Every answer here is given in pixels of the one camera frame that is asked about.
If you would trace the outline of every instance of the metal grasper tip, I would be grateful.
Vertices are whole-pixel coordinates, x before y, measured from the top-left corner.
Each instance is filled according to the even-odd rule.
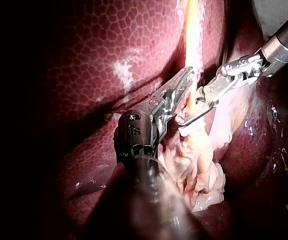
[[[207,84],[206,86],[201,86],[197,90],[197,93],[199,95],[199,97],[196,99],[196,104],[198,104],[199,106],[197,113],[190,116],[182,116],[182,114],[178,114],[175,117],[175,122],[177,123],[178,127],[185,128],[199,118],[205,116],[217,106],[219,99],[242,79],[242,74],[230,77],[217,73],[216,77],[214,77],[209,84]]]
[[[194,70],[182,68],[171,80],[161,86],[152,97],[137,106],[150,114],[152,122],[159,131],[159,140],[167,134],[167,123],[174,117],[186,93],[193,83]]]

